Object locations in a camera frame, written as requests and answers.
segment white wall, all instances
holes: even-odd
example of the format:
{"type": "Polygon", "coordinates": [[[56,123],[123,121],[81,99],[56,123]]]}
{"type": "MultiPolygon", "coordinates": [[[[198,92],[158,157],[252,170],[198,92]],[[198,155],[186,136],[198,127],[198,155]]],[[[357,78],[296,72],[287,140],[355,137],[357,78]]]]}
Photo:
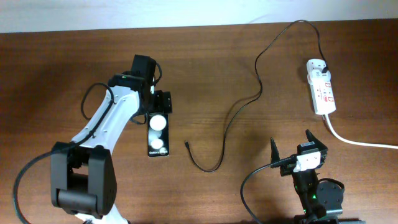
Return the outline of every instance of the white wall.
{"type": "Polygon", "coordinates": [[[1,0],[0,32],[398,17],[398,0],[1,0]]]}

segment wooden table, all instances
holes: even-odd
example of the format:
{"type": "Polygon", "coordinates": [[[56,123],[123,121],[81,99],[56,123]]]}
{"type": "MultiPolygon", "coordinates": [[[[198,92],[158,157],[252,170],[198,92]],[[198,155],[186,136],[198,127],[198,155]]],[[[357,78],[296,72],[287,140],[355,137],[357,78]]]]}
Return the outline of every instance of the wooden table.
{"type": "MultiPolygon", "coordinates": [[[[331,122],[343,137],[398,144],[398,21],[316,22],[332,74],[337,110],[331,122]]],[[[169,157],[149,158],[146,127],[127,124],[113,154],[116,205],[136,223],[240,223],[251,220],[239,196],[241,182],[270,161],[270,137],[280,156],[306,142],[309,129],[329,148],[320,177],[346,186],[341,218],[398,221],[398,151],[353,146],[334,138],[313,112],[305,64],[320,58],[311,28],[298,24],[259,60],[260,99],[234,122],[224,163],[214,174],[190,161],[190,140],[200,165],[214,166],[224,127],[259,86],[254,59],[287,24],[89,30],[0,34],[0,216],[19,223],[12,185],[22,166],[68,142],[84,127],[80,100],[94,82],[128,70],[134,54],[149,55],[164,71],[158,89],[171,91],[169,157]]],[[[104,97],[96,89],[86,111],[104,97]]],[[[50,159],[33,166],[19,190],[32,223],[81,223],[50,202],[50,159]]],[[[293,217],[302,207],[291,177],[279,170],[256,174],[246,200],[264,221],[293,217]]]]}

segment white cable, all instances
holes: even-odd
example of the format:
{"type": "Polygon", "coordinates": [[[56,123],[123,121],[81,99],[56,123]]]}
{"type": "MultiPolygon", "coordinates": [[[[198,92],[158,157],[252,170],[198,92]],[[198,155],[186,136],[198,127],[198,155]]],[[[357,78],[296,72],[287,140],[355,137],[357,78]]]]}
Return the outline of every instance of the white cable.
{"type": "Polygon", "coordinates": [[[329,130],[331,131],[331,133],[338,138],[340,141],[346,142],[348,144],[355,144],[355,145],[359,145],[359,146],[370,146],[370,147],[385,147],[385,148],[389,148],[389,149],[398,149],[398,146],[390,146],[390,145],[386,145],[386,144],[372,144],[372,143],[363,143],[363,142],[354,142],[354,141],[350,141],[347,139],[342,138],[341,136],[339,136],[336,131],[333,129],[333,127],[331,126],[330,120],[329,120],[329,116],[327,114],[324,115],[326,118],[326,122],[328,123],[328,127],[329,130]]]}

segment white power strip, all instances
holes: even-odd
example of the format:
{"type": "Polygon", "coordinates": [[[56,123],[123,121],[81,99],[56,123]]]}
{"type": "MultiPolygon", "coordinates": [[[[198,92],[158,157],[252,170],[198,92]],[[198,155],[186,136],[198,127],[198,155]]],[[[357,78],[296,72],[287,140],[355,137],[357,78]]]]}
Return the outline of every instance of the white power strip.
{"type": "Polygon", "coordinates": [[[315,113],[323,116],[323,118],[326,120],[326,123],[331,133],[339,140],[349,144],[355,144],[359,146],[385,147],[389,149],[398,149],[398,146],[350,141],[339,136],[336,133],[329,119],[329,114],[336,110],[335,97],[333,96],[333,91],[331,90],[331,83],[330,83],[331,75],[327,69],[325,69],[326,71],[324,71],[324,68],[326,68],[326,62],[324,60],[320,59],[309,60],[307,62],[307,72],[308,72],[307,79],[311,87],[313,108],[315,110],[315,113]]]}
{"type": "Polygon", "coordinates": [[[322,73],[324,60],[311,59],[307,62],[307,79],[311,86],[313,108],[316,114],[330,114],[336,110],[335,97],[331,90],[330,72],[322,73]]]}

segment black cable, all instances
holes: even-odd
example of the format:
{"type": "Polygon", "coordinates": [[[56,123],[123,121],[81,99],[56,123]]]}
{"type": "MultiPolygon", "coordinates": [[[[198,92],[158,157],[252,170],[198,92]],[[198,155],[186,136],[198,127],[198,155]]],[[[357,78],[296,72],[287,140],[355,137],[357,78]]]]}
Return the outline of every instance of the black cable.
{"type": "Polygon", "coordinates": [[[260,170],[263,170],[263,169],[268,168],[268,167],[270,167],[270,166],[278,166],[278,165],[283,164],[283,163],[285,163],[285,162],[287,162],[287,161],[289,161],[289,160],[291,160],[291,159],[292,159],[292,157],[288,157],[288,158],[285,158],[285,159],[281,159],[281,160],[279,160],[279,161],[277,161],[277,162],[273,162],[273,163],[267,164],[267,165],[265,165],[265,166],[262,166],[262,167],[256,169],[255,171],[251,172],[251,173],[243,180],[242,185],[241,185],[241,199],[242,199],[243,205],[244,205],[244,207],[246,208],[246,210],[249,212],[249,214],[253,217],[254,221],[256,221],[258,224],[262,224],[262,222],[261,222],[261,221],[257,218],[257,216],[250,210],[249,206],[247,205],[247,203],[246,203],[246,201],[244,200],[244,197],[243,197],[243,187],[244,187],[245,183],[250,179],[250,177],[252,177],[255,173],[259,172],[260,170]]]}
{"type": "Polygon", "coordinates": [[[163,74],[162,68],[160,67],[159,63],[156,62],[156,66],[157,66],[157,68],[159,69],[159,78],[156,79],[156,80],[152,83],[153,86],[156,86],[156,84],[157,84],[157,83],[160,81],[160,79],[162,78],[162,74],[163,74]]]}
{"type": "Polygon", "coordinates": [[[338,180],[333,180],[333,179],[331,179],[331,178],[322,178],[322,179],[318,180],[318,183],[317,183],[317,184],[319,184],[319,183],[322,182],[322,181],[329,181],[329,182],[332,182],[332,183],[334,183],[334,184],[337,184],[337,185],[342,189],[343,192],[344,192],[344,190],[345,190],[344,184],[341,183],[341,182],[338,181],[338,180]]]}
{"type": "Polygon", "coordinates": [[[135,118],[135,116],[132,116],[132,117],[130,118],[130,121],[133,122],[134,124],[138,124],[138,125],[146,124],[146,122],[147,122],[147,120],[148,120],[148,113],[145,113],[145,114],[144,114],[144,122],[137,121],[137,120],[135,120],[134,118],[135,118]]]}
{"type": "Polygon", "coordinates": [[[51,156],[51,155],[53,155],[53,154],[56,154],[56,153],[67,152],[67,151],[69,151],[69,150],[71,150],[71,149],[73,149],[73,148],[75,148],[75,147],[77,147],[77,146],[83,144],[85,141],[89,140],[89,138],[91,138],[91,137],[94,135],[95,131],[96,131],[96,130],[98,129],[98,127],[100,126],[102,120],[104,120],[106,114],[107,114],[107,113],[109,112],[109,110],[111,109],[111,107],[112,107],[112,105],[113,105],[113,103],[114,103],[114,95],[113,95],[112,89],[111,89],[109,86],[107,86],[106,84],[104,84],[104,83],[95,83],[95,84],[93,84],[92,86],[90,86],[89,89],[87,89],[87,92],[86,92],[85,96],[83,97],[82,104],[84,104],[84,101],[86,100],[87,95],[88,95],[89,92],[93,89],[93,87],[96,86],[96,85],[105,86],[105,88],[107,88],[108,91],[109,91],[110,94],[111,94],[111,100],[110,100],[110,102],[109,102],[108,107],[105,109],[104,113],[103,113],[102,116],[99,118],[98,122],[95,124],[94,128],[86,135],[86,137],[84,137],[82,140],[80,140],[80,141],[78,141],[78,142],[76,142],[76,143],[70,145],[69,147],[66,147],[66,148],[63,148],[63,149],[54,150],[54,151],[50,151],[50,152],[46,152],[46,153],[44,153],[44,154],[41,154],[41,155],[37,156],[36,158],[34,158],[34,159],[32,159],[30,162],[28,162],[28,163],[24,166],[24,168],[22,168],[21,171],[18,173],[18,176],[17,176],[17,178],[15,179],[15,182],[14,182],[14,188],[13,188],[13,190],[12,190],[12,199],[13,199],[13,202],[14,202],[14,209],[15,209],[15,212],[16,212],[16,214],[17,214],[17,217],[19,218],[19,220],[20,220],[23,224],[30,224],[30,223],[26,220],[25,216],[22,214],[21,208],[19,207],[19,203],[18,203],[18,186],[19,186],[19,183],[21,182],[22,176],[23,176],[23,175],[26,173],[26,171],[27,171],[29,168],[31,168],[36,162],[38,162],[38,161],[40,161],[40,160],[42,160],[42,159],[44,159],[44,158],[46,158],[46,157],[48,157],[48,156],[51,156]]]}
{"type": "MultiPolygon", "coordinates": [[[[235,120],[236,116],[237,116],[238,114],[240,114],[240,112],[241,112],[247,105],[251,104],[252,102],[254,102],[254,101],[256,101],[256,100],[258,100],[258,99],[260,98],[260,96],[262,95],[262,82],[261,82],[261,78],[260,78],[260,76],[259,76],[259,73],[258,73],[258,71],[257,71],[257,61],[259,60],[260,56],[261,56],[265,51],[267,51],[267,50],[274,44],[274,42],[279,38],[279,36],[281,36],[287,29],[289,29],[292,25],[294,25],[294,24],[296,24],[296,23],[298,23],[298,22],[304,22],[304,23],[310,24],[310,25],[315,29],[315,32],[317,33],[317,36],[318,36],[318,48],[319,48],[319,52],[320,52],[320,54],[321,54],[321,56],[322,56],[322,59],[323,59],[323,60],[325,61],[325,63],[326,63],[326,59],[325,59],[325,57],[323,56],[322,49],[321,49],[321,40],[320,40],[320,34],[319,34],[318,29],[317,29],[311,22],[306,21],[306,20],[297,20],[297,21],[294,21],[294,22],[290,23],[290,24],[289,24],[281,33],[279,33],[279,34],[275,37],[275,39],[274,39],[274,40],[273,40],[273,41],[272,41],[272,42],[271,42],[271,43],[270,43],[258,56],[257,56],[256,61],[254,61],[254,70],[255,70],[255,72],[256,72],[257,79],[258,79],[258,82],[259,82],[259,84],[260,84],[260,91],[259,91],[259,94],[258,94],[258,96],[257,96],[255,99],[253,99],[253,100],[247,102],[245,105],[243,105],[243,106],[238,110],[238,112],[235,113],[235,115],[232,117],[231,121],[229,122],[228,126],[226,127],[225,132],[224,132],[224,138],[223,138],[223,150],[221,151],[220,159],[219,159],[218,163],[216,164],[215,168],[210,169],[210,170],[205,170],[205,169],[201,168],[201,167],[195,162],[195,160],[194,160],[194,158],[193,158],[193,156],[192,156],[191,149],[190,149],[190,147],[189,147],[188,141],[185,141],[185,142],[184,142],[184,143],[185,143],[185,147],[188,149],[189,156],[190,156],[190,158],[191,158],[193,164],[194,164],[197,168],[199,168],[201,171],[207,172],[207,173],[211,173],[211,172],[214,172],[214,171],[218,170],[218,168],[220,168],[221,163],[223,162],[223,159],[224,159],[226,135],[227,135],[228,129],[229,129],[229,128],[231,127],[231,125],[232,125],[232,122],[235,120]]],[[[326,67],[325,67],[324,69],[325,69],[325,71],[328,70],[328,64],[327,64],[327,63],[326,63],[326,67]]]]}
{"type": "Polygon", "coordinates": [[[85,101],[86,101],[87,96],[88,96],[88,94],[90,93],[90,91],[91,91],[95,86],[98,86],[98,85],[101,85],[101,86],[105,87],[105,88],[111,93],[111,98],[114,99],[113,91],[111,90],[111,88],[110,88],[107,84],[105,84],[105,83],[94,83],[94,84],[92,84],[90,87],[88,87],[88,89],[87,89],[87,91],[86,91],[85,95],[83,96],[83,99],[81,100],[81,103],[80,103],[80,112],[81,112],[81,115],[83,115],[83,117],[84,117],[86,120],[90,120],[91,118],[88,118],[88,117],[86,116],[86,114],[85,114],[85,109],[84,109],[85,101]]]}

